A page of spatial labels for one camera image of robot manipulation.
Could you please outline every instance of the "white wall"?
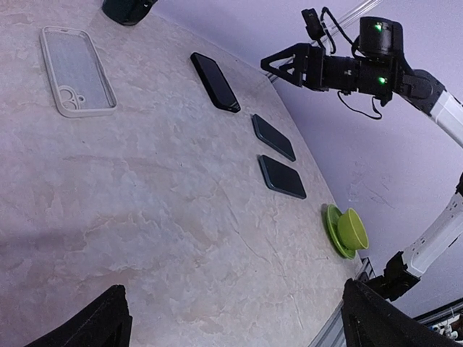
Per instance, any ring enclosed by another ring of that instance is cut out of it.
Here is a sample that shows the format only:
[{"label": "white wall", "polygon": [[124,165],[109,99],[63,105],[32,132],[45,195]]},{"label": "white wall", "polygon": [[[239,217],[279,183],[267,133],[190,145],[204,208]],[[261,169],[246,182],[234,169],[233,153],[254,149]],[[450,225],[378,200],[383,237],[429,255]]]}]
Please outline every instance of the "white wall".
[{"label": "white wall", "polygon": [[258,67],[295,40],[308,42],[303,9],[327,6],[342,16],[364,0],[159,0],[153,11]]},{"label": "white wall", "polygon": [[[460,0],[384,0],[372,15],[402,23],[410,65],[430,71],[463,98]],[[355,37],[358,26],[348,32]],[[463,171],[463,149],[400,97],[383,109],[383,121],[371,121],[346,109],[334,91],[315,93],[283,81],[275,86],[341,209],[353,207],[362,216],[371,244],[363,254],[382,271],[445,208]],[[366,95],[347,100],[371,110]],[[462,298],[462,262],[463,237],[397,306],[415,316]]]}]

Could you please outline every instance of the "black phone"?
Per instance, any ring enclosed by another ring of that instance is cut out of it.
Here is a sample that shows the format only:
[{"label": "black phone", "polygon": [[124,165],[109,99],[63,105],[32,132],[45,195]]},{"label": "black phone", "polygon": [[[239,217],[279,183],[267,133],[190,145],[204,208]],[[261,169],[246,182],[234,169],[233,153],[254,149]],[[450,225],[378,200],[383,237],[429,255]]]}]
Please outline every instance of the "black phone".
[{"label": "black phone", "polygon": [[259,140],[290,159],[290,161],[296,161],[296,155],[287,137],[257,114],[252,116],[252,125],[254,126],[255,134]]},{"label": "black phone", "polygon": [[307,197],[296,170],[269,158],[267,155],[260,155],[258,160],[268,188],[300,199]]},{"label": "black phone", "polygon": [[190,58],[214,106],[233,113],[241,111],[238,100],[217,63],[198,52],[194,52]]}]

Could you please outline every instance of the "black object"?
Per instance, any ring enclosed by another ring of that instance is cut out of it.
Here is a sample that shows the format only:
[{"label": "black object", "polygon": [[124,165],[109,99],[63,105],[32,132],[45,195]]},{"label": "black object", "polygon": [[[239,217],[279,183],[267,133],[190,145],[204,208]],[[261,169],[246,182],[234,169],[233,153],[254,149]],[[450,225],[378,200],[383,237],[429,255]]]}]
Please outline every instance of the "black object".
[{"label": "black object", "polygon": [[[323,9],[322,16],[324,13],[330,14]],[[302,12],[307,30],[316,38],[321,31],[313,17],[315,14],[312,10]],[[351,44],[353,58],[327,56],[320,42],[318,47],[298,43],[262,59],[260,65],[293,85],[316,91],[337,89],[345,95],[364,93],[380,100],[382,106],[392,99],[393,93],[397,93],[430,116],[431,109],[446,88],[428,72],[413,70],[408,65],[400,23],[380,17],[363,17],[356,40],[351,41],[341,33]],[[271,66],[277,61],[286,62],[279,67]]]},{"label": "black object", "polygon": [[343,301],[347,347],[460,346],[406,316],[359,281],[346,282]]},{"label": "black object", "polygon": [[252,125],[259,140],[290,159],[290,161],[296,161],[296,155],[287,137],[257,114],[252,116]]},{"label": "black object", "polygon": [[398,252],[388,261],[384,275],[372,278],[367,282],[367,286],[378,295],[391,301],[397,300],[420,282],[418,277],[407,271],[408,267],[402,261],[402,254],[403,252]]},{"label": "black object", "polygon": [[112,286],[62,326],[26,347],[129,347],[132,317],[124,286]]},{"label": "black object", "polygon": [[145,18],[158,0],[104,0],[103,12],[122,25],[135,25]]},{"label": "black object", "polygon": [[233,113],[239,112],[241,108],[238,100],[217,63],[197,52],[191,55],[191,61],[214,106]]},{"label": "black object", "polygon": [[300,199],[307,197],[297,171],[266,155],[258,160],[268,188]]}]

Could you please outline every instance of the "black cylindrical object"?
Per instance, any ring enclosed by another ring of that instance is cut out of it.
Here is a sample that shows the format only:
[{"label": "black cylindrical object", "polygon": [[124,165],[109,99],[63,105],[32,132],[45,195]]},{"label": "black cylindrical object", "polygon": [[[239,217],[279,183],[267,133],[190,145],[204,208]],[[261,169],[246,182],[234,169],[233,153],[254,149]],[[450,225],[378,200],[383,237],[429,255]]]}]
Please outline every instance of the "black cylindrical object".
[{"label": "black cylindrical object", "polygon": [[103,12],[122,25],[135,25],[145,18],[157,0],[104,0]]},{"label": "black cylindrical object", "polygon": [[394,22],[379,17],[360,18],[359,51],[382,58],[394,55]]}]

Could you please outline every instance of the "green saucer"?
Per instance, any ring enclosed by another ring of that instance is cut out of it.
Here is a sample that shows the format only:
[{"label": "green saucer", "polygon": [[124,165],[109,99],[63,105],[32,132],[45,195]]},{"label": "green saucer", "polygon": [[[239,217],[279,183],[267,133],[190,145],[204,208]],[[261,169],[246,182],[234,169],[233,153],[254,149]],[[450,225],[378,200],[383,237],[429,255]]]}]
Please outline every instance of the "green saucer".
[{"label": "green saucer", "polygon": [[338,219],[341,217],[342,212],[335,206],[329,205],[326,211],[326,225],[328,226],[328,232],[331,240],[338,250],[338,252],[347,259],[354,259],[355,251],[347,249],[340,241],[338,237],[337,227]]}]

